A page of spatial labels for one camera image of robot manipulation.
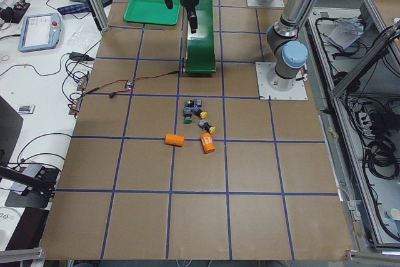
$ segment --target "device screen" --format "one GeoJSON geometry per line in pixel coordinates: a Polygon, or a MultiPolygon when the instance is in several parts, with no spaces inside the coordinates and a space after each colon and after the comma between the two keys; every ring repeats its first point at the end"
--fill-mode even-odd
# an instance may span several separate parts
{"type": "Polygon", "coordinates": [[[27,20],[25,47],[49,44],[51,16],[31,17],[27,20]]]}

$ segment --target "black electronic device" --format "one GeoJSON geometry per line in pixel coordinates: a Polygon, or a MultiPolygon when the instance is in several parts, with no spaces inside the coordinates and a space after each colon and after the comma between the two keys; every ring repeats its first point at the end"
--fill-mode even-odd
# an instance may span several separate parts
{"type": "Polygon", "coordinates": [[[38,164],[27,164],[21,172],[8,167],[22,126],[22,117],[0,96],[0,180],[9,179],[19,186],[16,192],[10,191],[6,206],[45,208],[58,171],[38,164]]]}
{"type": "Polygon", "coordinates": [[[7,7],[0,11],[0,18],[5,22],[19,23],[24,17],[26,11],[30,7],[30,3],[24,0],[18,1],[13,8],[7,7]]]}

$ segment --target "white mounting plate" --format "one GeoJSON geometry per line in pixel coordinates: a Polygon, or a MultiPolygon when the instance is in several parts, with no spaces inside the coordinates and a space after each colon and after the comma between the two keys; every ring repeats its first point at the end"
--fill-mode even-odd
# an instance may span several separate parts
{"type": "MultiPolygon", "coordinates": [[[[257,81],[258,81],[258,93],[260,99],[268,100],[308,100],[306,88],[304,87],[303,81],[296,81],[295,85],[290,91],[280,92],[271,88],[267,83],[267,74],[275,68],[276,63],[271,62],[256,62],[257,81]]],[[[301,78],[302,74],[299,71],[296,78],[301,78]]]]}
{"type": "Polygon", "coordinates": [[[264,8],[264,9],[283,9],[285,5],[283,0],[272,0],[269,3],[260,3],[257,0],[246,0],[249,8],[264,8]]]}

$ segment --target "black monitor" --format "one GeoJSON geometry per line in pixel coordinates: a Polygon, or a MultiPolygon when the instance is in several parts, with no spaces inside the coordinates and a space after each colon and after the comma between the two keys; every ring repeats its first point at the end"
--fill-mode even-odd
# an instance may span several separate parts
{"type": "Polygon", "coordinates": [[[27,190],[23,193],[15,193],[10,191],[6,205],[13,207],[33,206],[45,208],[49,199],[48,192],[53,189],[58,172],[55,169],[49,170],[51,175],[48,175],[47,178],[54,180],[43,180],[38,177],[28,176],[23,172],[8,167],[22,126],[23,118],[0,96],[0,180],[3,178],[9,179],[31,187],[36,192],[32,193],[27,190]]]}

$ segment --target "black connector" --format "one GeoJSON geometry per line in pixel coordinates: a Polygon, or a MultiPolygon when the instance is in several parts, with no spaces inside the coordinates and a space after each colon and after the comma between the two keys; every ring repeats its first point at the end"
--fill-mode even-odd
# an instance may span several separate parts
{"type": "Polygon", "coordinates": [[[94,58],[88,56],[87,54],[83,53],[76,53],[75,51],[71,52],[69,55],[69,59],[75,62],[90,62],[94,61],[94,58]]]}

